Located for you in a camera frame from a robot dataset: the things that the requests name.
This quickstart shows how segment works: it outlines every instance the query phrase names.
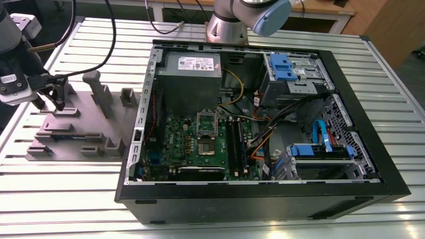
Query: motherboard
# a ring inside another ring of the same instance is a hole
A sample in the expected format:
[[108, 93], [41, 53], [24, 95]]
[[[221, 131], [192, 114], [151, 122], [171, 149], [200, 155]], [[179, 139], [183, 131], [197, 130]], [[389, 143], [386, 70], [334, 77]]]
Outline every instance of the motherboard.
[[245, 119], [220, 119], [216, 112], [169, 117], [163, 151], [149, 153], [144, 170], [152, 181], [259, 180], [257, 161], [248, 161], [244, 149], [252, 138]]

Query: ram slot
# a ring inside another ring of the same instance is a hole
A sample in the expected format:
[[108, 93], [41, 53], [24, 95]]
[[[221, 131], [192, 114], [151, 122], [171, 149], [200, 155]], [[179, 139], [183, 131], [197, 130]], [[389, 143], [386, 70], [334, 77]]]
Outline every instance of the ram slot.
[[236, 139], [235, 142], [237, 142], [237, 159], [239, 159], [239, 164], [240, 164], [240, 169], [243, 173], [248, 173], [248, 163], [247, 163], [247, 149], [245, 149], [245, 142], [244, 142], [244, 132], [241, 129], [241, 122], [240, 118], [237, 118], [237, 121], [235, 122], [235, 130], [237, 130], [236, 134]]
[[227, 141], [227, 153], [228, 153], [228, 168], [232, 176], [239, 176], [237, 167], [237, 143], [235, 141], [233, 134], [233, 120], [229, 118], [225, 122], [225, 141]]

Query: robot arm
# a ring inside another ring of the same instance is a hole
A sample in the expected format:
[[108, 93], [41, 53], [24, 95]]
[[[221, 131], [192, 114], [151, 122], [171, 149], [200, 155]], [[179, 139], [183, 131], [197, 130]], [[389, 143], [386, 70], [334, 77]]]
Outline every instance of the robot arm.
[[47, 73], [40, 57], [31, 47], [3, 4], [0, 4], [0, 101], [9, 105], [43, 102], [32, 90], [28, 77]]
[[245, 44], [247, 27], [260, 36], [272, 35], [301, 0], [216, 0], [208, 25], [209, 42]]

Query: sticker label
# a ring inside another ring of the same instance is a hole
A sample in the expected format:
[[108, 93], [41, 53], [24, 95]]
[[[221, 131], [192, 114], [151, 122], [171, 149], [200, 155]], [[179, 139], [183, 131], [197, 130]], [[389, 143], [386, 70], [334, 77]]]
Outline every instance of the sticker label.
[[281, 151], [279, 149], [276, 149], [273, 152], [273, 156], [277, 157], [277, 156], [280, 156], [280, 154], [281, 154]]
[[253, 98], [253, 105], [257, 107], [260, 106], [260, 98], [259, 97]]
[[267, 165], [263, 165], [263, 171], [265, 172], [265, 174], [268, 175], [271, 172], [271, 169], [267, 167]]
[[213, 58], [180, 57], [179, 70], [213, 71]]
[[0, 80], [1, 80], [3, 84], [7, 84], [7, 83], [11, 83], [11, 82], [16, 81], [17, 77], [16, 77], [15, 74], [12, 74], [12, 75], [7, 75], [7, 76], [1, 76]]
[[293, 72], [295, 72], [296, 74], [303, 74], [303, 75], [305, 75], [305, 71], [304, 71], [304, 70], [293, 69]]

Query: small circuit board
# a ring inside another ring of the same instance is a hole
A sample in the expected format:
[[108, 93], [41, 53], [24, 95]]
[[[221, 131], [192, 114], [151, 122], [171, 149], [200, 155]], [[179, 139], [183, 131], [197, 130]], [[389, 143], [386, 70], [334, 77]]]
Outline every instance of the small circuit board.
[[229, 138], [228, 135], [228, 125], [237, 121], [241, 137], [235, 141], [239, 140], [237, 142], [247, 145], [248, 140], [253, 138], [251, 122], [241, 119], [219, 119], [217, 117], [213, 119], [215, 122], [209, 119], [208, 123], [201, 122], [203, 129], [217, 132], [213, 137], [199, 135], [200, 117], [171, 117], [167, 119], [163, 152], [149, 153], [151, 165], [148, 170], [152, 180], [172, 181], [171, 175], [181, 173], [183, 170], [197, 170], [196, 174], [201, 177], [193, 180], [200, 181], [204, 181], [203, 175], [208, 174], [211, 176], [215, 173], [217, 173], [216, 181], [259, 180], [257, 162], [251, 162], [248, 165], [247, 158], [244, 158], [240, 164], [245, 165], [245, 168], [236, 167], [236, 158], [228, 152], [229, 140], [233, 141], [233, 138]]

